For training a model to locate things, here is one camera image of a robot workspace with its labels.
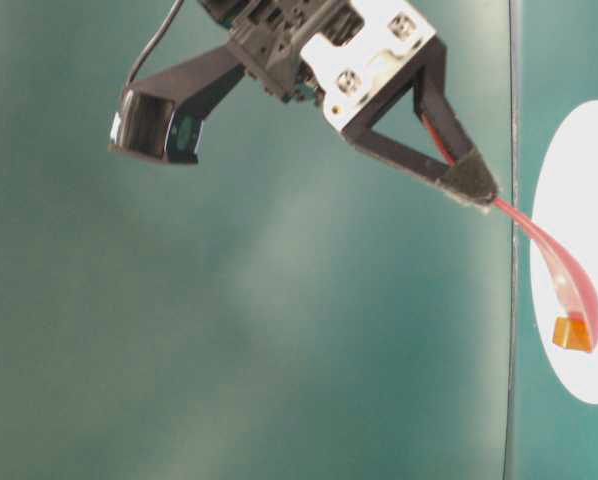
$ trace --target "white disc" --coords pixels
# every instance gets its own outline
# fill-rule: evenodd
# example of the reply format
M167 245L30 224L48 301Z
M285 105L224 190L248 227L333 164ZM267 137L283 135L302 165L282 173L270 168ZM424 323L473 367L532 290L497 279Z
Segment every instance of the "white disc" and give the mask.
M581 263L598 293L598 101L576 108L557 130L539 177L533 220ZM589 354L553 345L555 320L565 312L534 245L530 267L537 325L550 364L572 395L598 404L598 346Z

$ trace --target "red ribbon cable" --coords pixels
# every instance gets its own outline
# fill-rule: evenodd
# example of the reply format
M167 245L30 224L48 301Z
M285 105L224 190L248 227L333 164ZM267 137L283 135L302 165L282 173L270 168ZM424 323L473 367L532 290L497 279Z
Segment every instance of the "red ribbon cable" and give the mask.
M454 165L455 159L446 150L438 132L425 115L422 115L422 121L445 160L449 165ZM525 214L501 198L497 198L494 205L535 242L548 265L557 298L568 313L568 319L584 322L589 340L585 350L594 350L598 343L598 295L586 271L559 242Z

